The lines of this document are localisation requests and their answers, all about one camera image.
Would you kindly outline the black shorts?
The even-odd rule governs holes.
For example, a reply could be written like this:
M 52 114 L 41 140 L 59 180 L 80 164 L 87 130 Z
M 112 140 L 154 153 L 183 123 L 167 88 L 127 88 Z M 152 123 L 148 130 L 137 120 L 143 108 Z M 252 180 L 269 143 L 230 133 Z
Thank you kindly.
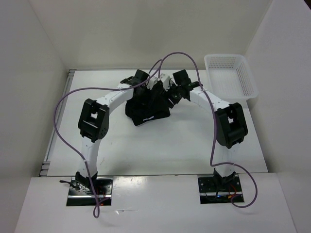
M 151 99 L 148 102 L 128 100 L 125 105 L 125 115 L 131 118 L 135 126 L 148 121 L 167 118 L 171 115 L 169 105 L 165 99 L 165 90 L 159 81 L 151 90 Z

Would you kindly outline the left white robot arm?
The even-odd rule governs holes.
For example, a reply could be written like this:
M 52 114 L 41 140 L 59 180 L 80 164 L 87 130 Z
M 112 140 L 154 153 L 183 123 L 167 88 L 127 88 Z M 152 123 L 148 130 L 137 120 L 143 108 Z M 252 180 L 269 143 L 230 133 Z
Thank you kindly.
M 75 180 L 86 194 L 95 192 L 97 188 L 98 151 L 101 140 L 108 132 L 110 114 L 133 97 L 133 86 L 146 81 L 148 77 L 148 73 L 138 69 L 134 76 L 122 80 L 115 91 L 95 100 L 85 100 L 78 121 L 83 161 L 75 174 Z

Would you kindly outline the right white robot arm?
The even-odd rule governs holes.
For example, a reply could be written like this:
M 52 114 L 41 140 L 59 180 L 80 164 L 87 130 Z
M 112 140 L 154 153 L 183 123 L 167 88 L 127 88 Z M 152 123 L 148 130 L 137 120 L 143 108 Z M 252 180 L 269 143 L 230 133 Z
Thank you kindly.
M 213 139 L 210 166 L 213 185 L 218 191 L 230 187 L 235 178 L 235 156 L 248 134 L 248 128 L 239 103 L 230 103 L 204 89 L 199 81 L 192 82 L 185 70 L 173 74 L 174 83 L 168 89 L 172 104 L 181 98 L 210 110 L 213 120 Z

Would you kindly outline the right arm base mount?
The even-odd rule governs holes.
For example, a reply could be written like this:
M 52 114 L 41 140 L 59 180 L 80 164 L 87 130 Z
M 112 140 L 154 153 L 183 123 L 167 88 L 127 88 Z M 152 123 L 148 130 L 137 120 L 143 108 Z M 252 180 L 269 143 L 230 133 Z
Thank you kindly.
M 198 176 L 198 187 L 201 204 L 244 203 L 238 175 L 225 187 L 217 187 L 213 175 Z

